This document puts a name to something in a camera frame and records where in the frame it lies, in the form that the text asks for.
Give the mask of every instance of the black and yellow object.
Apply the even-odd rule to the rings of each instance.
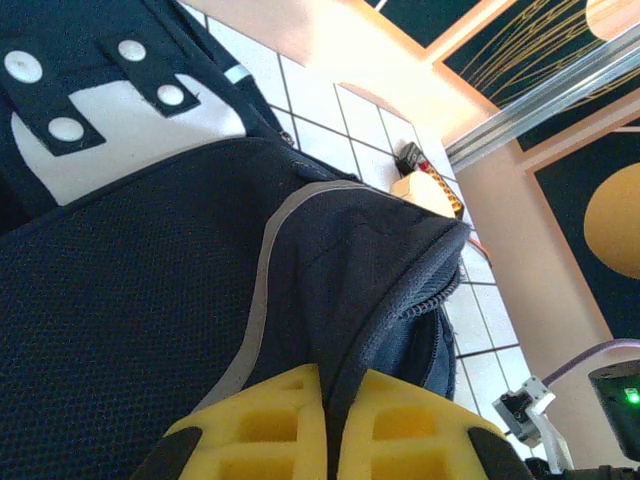
[[[464,205],[458,196],[455,194],[451,187],[447,184],[445,179],[438,173],[433,164],[420,150],[420,147],[415,142],[405,145],[400,155],[396,158],[396,167],[403,176],[409,176],[413,172],[423,171],[429,175],[438,184],[438,187],[445,193],[453,213],[458,220],[462,220],[464,215]]]
[[[426,390],[369,371],[343,431],[338,480],[533,478],[500,430]],[[327,478],[322,395],[304,365],[174,424],[133,480]]]

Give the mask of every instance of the black device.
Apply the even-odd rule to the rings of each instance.
[[[622,453],[640,461],[640,360],[600,368],[589,380]]]
[[[565,470],[559,475],[554,475],[545,460],[529,458],[525,463],[536,480],[640,480],[640,469],[602,465],[599,468],[585,470]]]
[[[418,145],[411,142],[400,151],[400,155],[396,158],[396,167],[398,167],[402,175],[411,175],[418,170],[418,166],[421,163],[425,162],[429,164],[427,157],[425,157]]]

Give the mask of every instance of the white fabric panel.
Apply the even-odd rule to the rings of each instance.
[[[80,90],[70,99],[107,140],[54,157],[14,113],[11,128],[27,166],[60,205],[66,205],[144,167],[200,145],[246,136],[238,114],[188,75],[176,75],[200,105],[163,117],[129,81]]]

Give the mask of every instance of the white tile wall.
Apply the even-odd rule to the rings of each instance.
[[[480,311],[495,348],[518,343],[500,291],[495,285],[473,285]]]
[[[462,362],[471,379],[480,414],[506,431],[507,425],[493,408],[493,402],[508,390],[495,352],[466,357]]]
[[[391,147],[378,108],[340,86],[336,87],[336,90],[347,121],[349,136],[390,153]]]
[[[498,351],[497,354],[507,379],[507,385],[510,390],[515,392],[531,377],[522,349],[520,347],[507,348]]]
[[[462,355],[493,348],[471,285],[461,284],[445,302],[445,309]]]
[[[382,120],[387,130],[394,155],[399,155],[402,147],[407,143],[418,143],[418,137],[416,136],[416,131],[413,129],[413,125],[382,108],[380,109],[380,114],[382,115]]]
[[[462,258],[460,259],[460,281],[462,283],[469,283],[469,274],[467,273],[467,269],[464,266]]]
[[[475,398],[473,397],[471,385],[469,385],[469,379],[462,360],[456,361],[456,368],[456,391],[454,401],[458,405],[461,405],[470,412],[478,415],[478,406],[476,405]]]
[[[191,13],[199,21],[203,18],[196,11]],[[414,128],[219,22],[210,21],[209,28],[254,74],[265,98],[276,107],[284,130],[304,152],[340,170],[361,172],[364,182],[387,190],[399,178],[389,153],[397,154],[405,144],[416,142],[461,195],[445,149],[429,128]],[[468,213],[465,221],[471,224]],[[468,283],[445,305],[456,332],[459,357],[455,401],[506,428],[492,403],[509,388],[519,388],[530,376],[529,369],[486,259],[470,246],[462,257]],[[522,458],[531,456],[531,449],[513,435],[509,441]],[[544,457],[540,447],[535,454]]]
[[[350,140],[301,118],[295,118],[300,149],[346,173],[359,175]]]
[[[211,35],[247,67],[269,103],[289,110],[278,54],[213,18],[209,18],[208,22]]]
[[[362,181],[385,192],[400,180],[396,163],[389,153],[381,152],[357,140],[352,140],[353,150],[362,173]]]
[[[333,84],[286,57],[281,60],[291,108],[296,115],[346,135],[347,128]]]

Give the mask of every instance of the metal rail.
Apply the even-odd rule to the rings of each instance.
[[[447,147],[454,171],[473,165],[514,138],[640,66],[640,24],[589,52]]]

